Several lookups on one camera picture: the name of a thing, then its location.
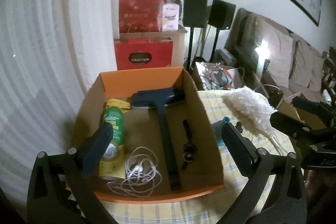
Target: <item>white earphones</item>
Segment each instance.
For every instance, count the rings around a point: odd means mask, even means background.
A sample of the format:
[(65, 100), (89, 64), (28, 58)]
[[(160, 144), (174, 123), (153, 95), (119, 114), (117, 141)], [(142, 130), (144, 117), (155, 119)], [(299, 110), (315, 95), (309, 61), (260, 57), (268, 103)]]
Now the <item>white earphones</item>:
[[(140, 149), (149, 151), (155, 158), (155, 164), (152, 158), (146, 154), (134, 155), (135, 152)], [(136, 165), (130, 167), (131, 160), (139, 161)], [(162, 175), (156, 168), (157, 165), (158, 158), (154, 152), (144, 146), (140, 146), (131, 153), (130, 157), (125, 162), (126, 178), (124, 180), (116, 178), (116, 180), (108, 182), (107, 186), (113, 193), (119, 195), (131, 195), (138, 197), (150, 196), (153, 193), (154, 188), (162, 181)], [(154, 181), (154, 177), (156, 177), (156, 175), (159, 176), (159, 180), (157, 182)]]

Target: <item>yellow checkered tablecloth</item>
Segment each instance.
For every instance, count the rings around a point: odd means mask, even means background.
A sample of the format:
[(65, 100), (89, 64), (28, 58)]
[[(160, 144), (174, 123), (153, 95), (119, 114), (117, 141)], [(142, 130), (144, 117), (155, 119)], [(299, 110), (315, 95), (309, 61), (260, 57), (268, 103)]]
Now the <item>yellow checkered tablecloth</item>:
[[(277, 150), (268, 140), (266, 135), (253, 126), (253, 122), (246, 116), (239, 113), (227, 100), (230, 91), (210, 90), (199, 91), (199, 96), (204, 104), (211, 123), (230, 118), (236, 125), (240, 121), (243, 125), (244, 137), (249, 138), (256, 148), (264, 147), (270, 153), (277, 154)], [(277, 135), (281, 145), (289, 151), (294, 151), (289, 138), (279, 132)], [(161, 203), (161, 204), (121, 204), (102, 202), (105, 208), (118, 223), (216, 223), (236, 200), (244, 188), (247, 178), (241, 176), (236, 164), (225, 146), (219, 148), (224, 183), (226, 188), (215, 193), (190, 199), (183, 202)], [(266, 201), (271, 189), (274, 176), (270, 176), (265, 190), (254, 209), (254, 214), (259, 213)]]

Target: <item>sofa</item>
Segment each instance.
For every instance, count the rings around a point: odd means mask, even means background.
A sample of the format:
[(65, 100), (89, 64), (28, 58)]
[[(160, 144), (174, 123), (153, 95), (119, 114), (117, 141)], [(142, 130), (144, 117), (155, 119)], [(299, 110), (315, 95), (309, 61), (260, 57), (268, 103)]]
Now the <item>sofa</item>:
[(324, 64), (321, 54), (283, 25), (240, 8), (225, 48), (230, 52), (240, 48), (252, 56), (263, 41), (268, 43), (270, 63), (263, 73), (262, 84), (277, 86), (285, 98), (302, 93), (308, 100), (325, 101), (321, 93)]

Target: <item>sheer curtain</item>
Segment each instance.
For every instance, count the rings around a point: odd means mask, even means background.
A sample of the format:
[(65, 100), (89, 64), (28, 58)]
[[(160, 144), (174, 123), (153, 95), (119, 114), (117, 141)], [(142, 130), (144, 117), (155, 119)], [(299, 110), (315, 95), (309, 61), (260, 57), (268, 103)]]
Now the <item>sheer curtain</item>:
[(68, 149), (88, 88), (99, 72), (116, 70), (117, 5), (0, 0), (0, 186), (17, 208), (25, 208), (37, 153)]

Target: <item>metal screw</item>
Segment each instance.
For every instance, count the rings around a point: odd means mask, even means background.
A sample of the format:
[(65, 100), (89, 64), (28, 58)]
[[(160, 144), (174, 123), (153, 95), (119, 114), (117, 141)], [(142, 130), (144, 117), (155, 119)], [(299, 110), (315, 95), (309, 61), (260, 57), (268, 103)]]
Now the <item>metal screw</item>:
[(296, 154), (294, 152), (289, 152), (289, 156), (292, 158), (292, 159), (296, 159)]
[(71, 147), (71, 148), (68, 150), (68, 154), (70, 154), (70, 155), (73, 155), (73, 154), (75, 154), (76, 152), (77, 152), (77, 149), (74, 148), (74, 147)]
[(41, 151), (40, 153), (37, 154), (37, 157), (39, 159), (42, 159), (45, 156), (45, 153), (43, 151)]
[(312, 145), (310, 146), (310, 148), (311, 148), (312, 150), (314, 150), (314, 151), (317, 151), (317, 146), (314, 145), (314, 144), (312, 144)]
[(258, 153), (261, 154), (261, 155), (266, 155), (267, 150), (265, 148), (258, 148)]

